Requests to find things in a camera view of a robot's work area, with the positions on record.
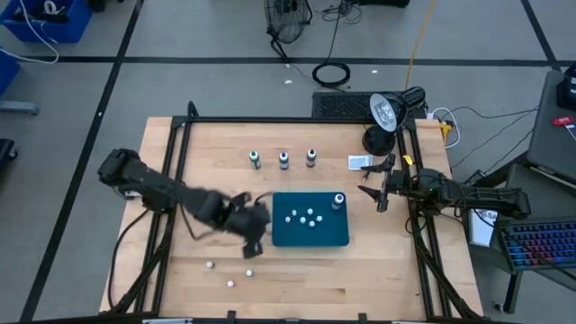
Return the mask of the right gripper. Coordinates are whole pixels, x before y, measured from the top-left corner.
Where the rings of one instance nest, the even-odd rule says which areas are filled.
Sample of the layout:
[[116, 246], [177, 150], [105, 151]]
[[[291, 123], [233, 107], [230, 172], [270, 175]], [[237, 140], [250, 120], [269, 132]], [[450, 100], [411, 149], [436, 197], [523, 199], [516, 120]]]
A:
[[395, 165], [396, 155], [389, 154], [387, 158], [378, 165], [362, 166], [361, 169], [367, 172], [386, 172], [382, 183], [382, 190], [373, 189], [364, 185], [358, 188], [368, 194], [375, 201], [378, 201], [377, 211], [386, 212], [388, 209], [388, 195], [397, 194], [407, 197], [411, 191], [411, 182], [406, 177], [406, 173], [401, 170], [392, 170]]

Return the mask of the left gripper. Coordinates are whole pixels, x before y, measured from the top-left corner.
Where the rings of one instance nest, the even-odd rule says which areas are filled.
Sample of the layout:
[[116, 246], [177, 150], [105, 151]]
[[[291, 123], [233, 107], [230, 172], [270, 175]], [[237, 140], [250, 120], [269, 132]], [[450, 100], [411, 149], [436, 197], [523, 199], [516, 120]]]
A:
[[251, 201], [251, 193], [239, 193], [231, 198], [231, 204], [236, 208], [224, 222], [227, 232], [243, 237], [243, 258], [251, 259], [263, 254], [261, 238], [266, 232], [266, 226], [271, 221], [270, 211], [265, 203], [245, 206]]

